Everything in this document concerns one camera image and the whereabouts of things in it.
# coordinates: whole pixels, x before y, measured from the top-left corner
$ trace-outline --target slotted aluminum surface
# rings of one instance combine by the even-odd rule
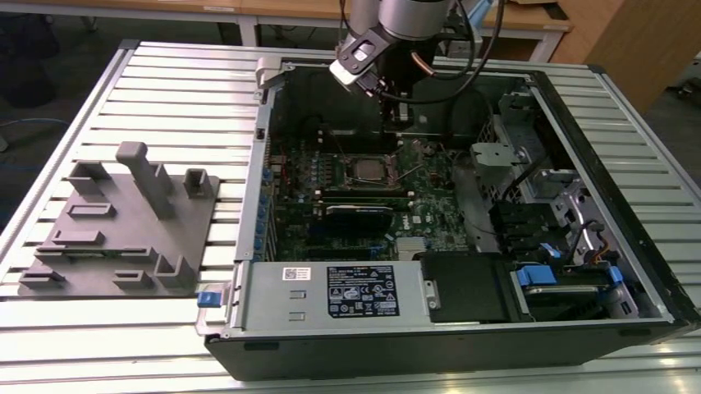
[[[698,390],[701,332],[658,346],[624,349],[572,368],[242,383],[210,357],[196,334],[194,300],[13,300],[34,248],[71,195],[71,185],[62,181],[71,162],[103,160],[109,171],[123,172],[114,162],[123,140],[146,142],[150,159],[165,162],[170,173],[197,166],[224,179],[200,281],[229,280],[258,109],[254,70],[262,56],[332,58],[320,51],[164,43],[121,50],[74,122],[65,155],[57,153],[58,161],[15,216],[18,226],[3,235],[6,241],[17,237],[0,265],[0,296],[10,300],[0,303],[0,392],[507,393],[515,384],[520,392]],[[607,77],[585,66],[491,65],[535,68],[551,76],[687,292],[701,305],[699,188]],[[222,312],[209,315],[210,324],[222,322]]]

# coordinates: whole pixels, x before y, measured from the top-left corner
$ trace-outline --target wooden table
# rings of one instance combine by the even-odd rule
[[[338,0],[242,0],[242,13],[256,18],[257,25],[302,25],[338,27]],[[346,12],[350,14],[350,2]],[[492,36],[497,9],[488,13],[483,35]],[[564,33],[572,30],[569,21],[553,20],[539,6],[508,3],[501,37],[536,40],[532,62],[548,62]]]
[[[245,46],[260,46],[261,25],[337,28],[338,0],[5,0],[0,11],[41,14],[236,23]],[[492,35],[496,10],[483,34]],[[533,62],[548,62],[572,23],[553,20],[541,7],[508,4],[501,36],[536,40]]]

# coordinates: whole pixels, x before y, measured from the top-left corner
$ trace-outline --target warning label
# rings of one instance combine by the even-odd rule
[[[329,267],[329,314],[333,318],[400,316],[392,265]]]

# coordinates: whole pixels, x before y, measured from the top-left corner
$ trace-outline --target white sticker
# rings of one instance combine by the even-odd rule
[[[312,268],[284,268],[284,280],[285,281],[310,281],[312,280]]]
[[[234,12],[236,11],[233,7],[208,7],[205,6],[204,9],[206,11],[220,11],[220,12]]]
[[[568,31],[569,29],[571,29],[571,27],[560,26],[560,25],[545,25],[544,26],[544,30],[563,30],[563,31]]]

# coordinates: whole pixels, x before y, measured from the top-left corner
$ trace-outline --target chip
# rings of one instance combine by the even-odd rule
[[[362,158],[354,165],[356,178],[366,181],[383,181],[387,177],[385,163],[373,158]]]

